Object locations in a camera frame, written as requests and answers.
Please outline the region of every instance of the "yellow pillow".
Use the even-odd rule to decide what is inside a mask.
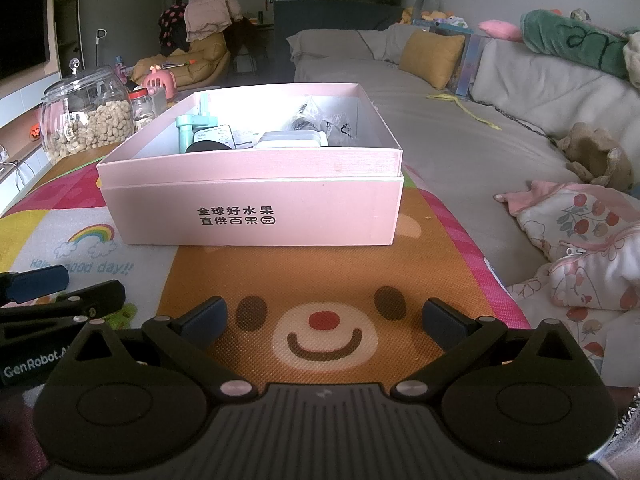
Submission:
[[[404,46],[400,70],[417,75],[436,90],[442,90],[451,79],[464,46],[464,36],[441,36],[416,30]]]

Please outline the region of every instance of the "red lid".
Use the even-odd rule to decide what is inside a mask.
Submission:
[[[129,99],[133,100],[133,99],[137,99],[138,97],[143,97],[145,95],[149,95],[149,92],[147,91],[146,88],[141,88],[140,90],[136,90],[135,92],[130,93]]]

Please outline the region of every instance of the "pink box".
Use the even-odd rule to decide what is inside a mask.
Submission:
[[[346,115],[355,146],[179,153],[175,118],[211,114],[239,140],[286,127],[310,97]],[[393,242],[402,149],[360,85],[304,83],[198,92],[100,164],[102,194],[129,244],[359,246]]]

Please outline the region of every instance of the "pink basket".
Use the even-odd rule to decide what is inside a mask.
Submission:
[[[164,88],[167,100],[175,95],[175,89],[177,87],[174,74],[169,70],[161,70],[160,65],[151,67],[151,74],[145,77],[142,86],[147,90],[151,88]]]

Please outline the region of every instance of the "green blanket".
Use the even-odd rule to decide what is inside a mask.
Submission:
[[[521,26],[524,43],[533,52],[563,57],[628,78],[622,54],[627,40],[588,23],[558,16],[550,10],[532,10],[523,14]]]

